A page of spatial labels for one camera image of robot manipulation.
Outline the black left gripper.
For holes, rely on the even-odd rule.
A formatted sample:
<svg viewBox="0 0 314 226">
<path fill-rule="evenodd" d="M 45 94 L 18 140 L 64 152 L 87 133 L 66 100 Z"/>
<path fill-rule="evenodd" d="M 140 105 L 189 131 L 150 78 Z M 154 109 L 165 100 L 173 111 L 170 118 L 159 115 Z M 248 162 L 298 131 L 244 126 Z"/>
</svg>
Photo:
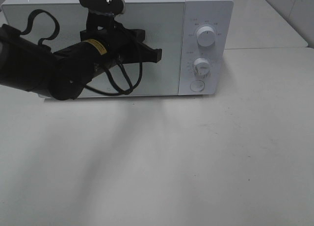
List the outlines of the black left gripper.
<svg viewBox="0 0 314 226">
<path fill-rule="evenodd" d="M 124 27 L 92 32 L 83 30 L 80 32 L 79 64 L 109 67 L 116 65 L 116 61 L 122 64 L 158 63 L 162 58 L 162 49 L 145 47 L 145 34 L 145 30 Z"/>
</svg>

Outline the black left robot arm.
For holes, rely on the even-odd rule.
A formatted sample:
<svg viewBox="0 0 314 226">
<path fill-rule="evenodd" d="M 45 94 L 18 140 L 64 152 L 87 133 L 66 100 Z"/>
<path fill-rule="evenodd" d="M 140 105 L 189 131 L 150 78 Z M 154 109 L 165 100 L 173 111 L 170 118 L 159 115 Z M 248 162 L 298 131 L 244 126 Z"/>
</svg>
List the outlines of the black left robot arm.
<svg viewBox="0 0 314 226">
<path fill-rule="evenodd" d="M 84 89 L 107 95 L 90 86 L 106 74 L 114 88 L 112 96 L 128 95 L 138 82 L 132 82 L 124 66 L 158 63 L 161 49 L 144 44 L 145 31 L 126 29 L 82 31 L 81 41 L 52 52 L 42 43 L 23 38 L 23 32 L 4 24 L 0 29 L 0 83 L 56 100 L 76 99 Z"/>
</svg>

